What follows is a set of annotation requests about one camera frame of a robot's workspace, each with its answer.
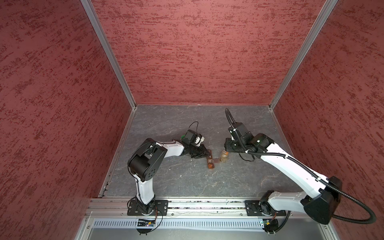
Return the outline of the amber pill bottle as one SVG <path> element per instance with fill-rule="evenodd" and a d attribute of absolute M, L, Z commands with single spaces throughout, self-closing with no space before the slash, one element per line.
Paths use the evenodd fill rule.
<path fill-rule="evenodd" d="M 225 162 L 228 161 L 228 159 L 229 159 L 229 153 L 227 151 L 223 150 L 221 152 L 221 155 L 220 155 L 220 158 L 219 158 L 220 162 L 225 163 Z"/>

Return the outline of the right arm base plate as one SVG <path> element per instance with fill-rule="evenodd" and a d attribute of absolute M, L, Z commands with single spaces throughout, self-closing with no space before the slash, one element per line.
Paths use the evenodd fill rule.
<path fill-rule="evenodd" d="M 266 217 L 266 218 L 272 218 L 272 217 L 285 217 L 287 215 L 286 211 L 275 211 L 272 210 L 270 214 L 266 214 L 262 212 L 262 208 L 260 206 L 260 201 L 257 200 L 246 200 L 245 203 L 245 210 L 247 212 L 248 217 Z"/>

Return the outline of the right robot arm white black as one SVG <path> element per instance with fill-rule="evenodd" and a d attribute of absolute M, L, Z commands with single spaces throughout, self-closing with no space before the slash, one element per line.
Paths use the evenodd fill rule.
<path fill-rule="evenodd" d="M 338 178 L 328 179 L 302 165 L 264 134 L 257 134 L 243 146 L 240 140 L 227 138 L 224 146 L 228 152 L 249 154 L 274 166 L 302 189 L 297 193 L 267 191 L 259 201 L 263 215 L 292 211 L 305 213 L 320 224 L 326 225 L 331 221 L 341 200 L 341 194 L 337 191 L 342 187 L 342 182 Z"/>

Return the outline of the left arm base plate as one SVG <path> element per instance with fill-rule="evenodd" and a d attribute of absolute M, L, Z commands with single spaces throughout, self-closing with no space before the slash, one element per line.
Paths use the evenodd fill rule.
<path fill-rule="evenodd" d="M 128 216 L 166 216 L 168 211 L 169 201 L 167 200 L 152 200 L 148 205 L 141 203 L 134 198 L 127 203 Z"/>

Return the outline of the aluminium frame rail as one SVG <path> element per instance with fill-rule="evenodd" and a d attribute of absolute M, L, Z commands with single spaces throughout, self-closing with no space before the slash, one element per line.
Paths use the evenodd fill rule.
<path fill-rule="evenodd" d="M 96 198 L 91 199 L 86 216 L 93 218 L 147 217 L 128 216 L 127 203 L 130 198 Z M 167 215 L 164 218 L 219 218 L 219 219 L 271 219 L 266 217 L 248 217 L 245 210 L 246 200 L 257 198 L 158 198 L 169 201 Z"/>

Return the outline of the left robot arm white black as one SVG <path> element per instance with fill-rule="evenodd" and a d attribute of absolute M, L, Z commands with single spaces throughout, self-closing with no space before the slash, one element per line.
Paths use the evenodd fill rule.
<path fill-rule="evenodd" d="M 157 142 L 151 138 L 146 139 L 135 150 L 128 160 L 127 167 L 130 175 L 135 179 L 136 198 L 145 208 L 150 208 L 155 199 L 153 178 L 164 159 L 169 157 L 189 156 L 192 159 L 201 159 L 210 156 L 209 150 L 203 145 L 195 146 L 182 141 Z"/>

